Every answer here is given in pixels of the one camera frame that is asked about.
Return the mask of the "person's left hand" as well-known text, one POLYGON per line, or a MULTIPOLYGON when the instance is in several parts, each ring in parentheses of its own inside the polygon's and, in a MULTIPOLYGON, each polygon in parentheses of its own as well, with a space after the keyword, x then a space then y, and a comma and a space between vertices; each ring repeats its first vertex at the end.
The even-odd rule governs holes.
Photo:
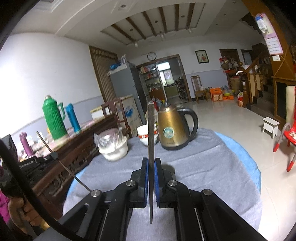
POLYGON ((12 222, 24 232, 26 231, 24 221, 29 222, 32 226, 38 226, 43 221, 32 205, 21 197, 11 198, 8 209, 12 222))

